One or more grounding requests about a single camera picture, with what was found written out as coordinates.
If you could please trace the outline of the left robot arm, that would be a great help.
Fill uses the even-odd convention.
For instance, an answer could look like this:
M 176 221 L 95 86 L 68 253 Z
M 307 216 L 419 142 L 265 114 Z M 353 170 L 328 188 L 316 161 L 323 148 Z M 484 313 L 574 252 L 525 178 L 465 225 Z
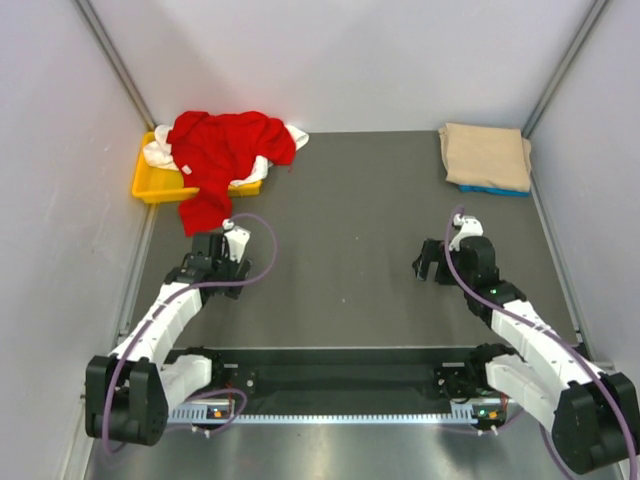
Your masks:
M 166 359 L 211 296 L 239 297 L 251 269 L 245 256 L 250 237 L 234 225 L 195 235 L 135 329 L 108 355 L 91 359 L 85 371 L 88 436 L 152 446 L 170 414 L 191 394 L 199 390 L 212 397 L 224 390 L 227 374 L 210 356 Z

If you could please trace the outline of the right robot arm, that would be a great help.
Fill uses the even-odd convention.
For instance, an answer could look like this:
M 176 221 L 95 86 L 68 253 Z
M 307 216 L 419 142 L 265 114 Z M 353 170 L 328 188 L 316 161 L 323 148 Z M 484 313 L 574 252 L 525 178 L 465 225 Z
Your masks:
M 482 344 L 465 361 L 476 394 L 498 391 L 515 400 L 550 434 L 556 452 L 576 474 L 629 463 L 639 476 L 639 405 L 633 382 L 585 359 L 535 311 L 526 295 L 502 279 L 488 238 L 471 236 L 457 249 L 427 239 L 412 268 L 417 279 L 437 266 L 435 281 L 457 285 L 473 315 L 502 338 Z

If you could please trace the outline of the beige t shirt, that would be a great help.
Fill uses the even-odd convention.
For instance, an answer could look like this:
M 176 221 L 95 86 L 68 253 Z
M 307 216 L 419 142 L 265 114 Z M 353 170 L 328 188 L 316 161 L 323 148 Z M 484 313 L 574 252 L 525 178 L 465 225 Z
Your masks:
M 447 123 L 438 134 L 447 182 L 530 192 L 532 147 L 520 130 Z

